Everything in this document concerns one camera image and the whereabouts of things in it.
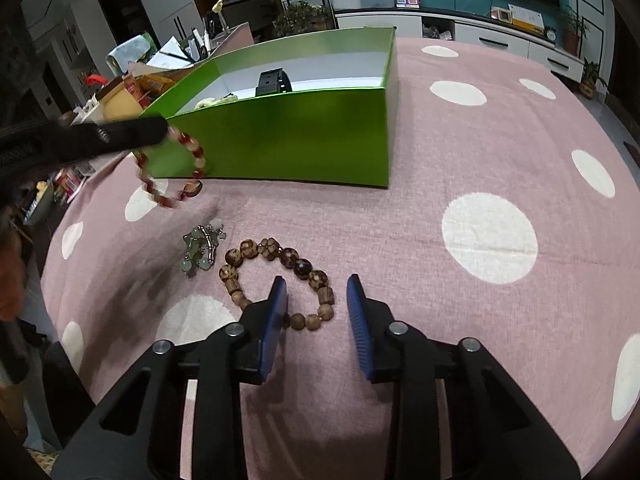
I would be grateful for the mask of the left hand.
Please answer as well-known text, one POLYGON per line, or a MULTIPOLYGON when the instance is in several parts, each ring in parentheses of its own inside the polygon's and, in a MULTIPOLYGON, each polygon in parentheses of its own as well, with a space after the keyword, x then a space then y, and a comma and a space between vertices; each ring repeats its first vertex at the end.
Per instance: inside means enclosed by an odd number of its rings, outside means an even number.
POLYGON ((25 290, 25 263, 17 232, 9 230, 1 237, 0 318, 13 321, 21 311, 25 290))

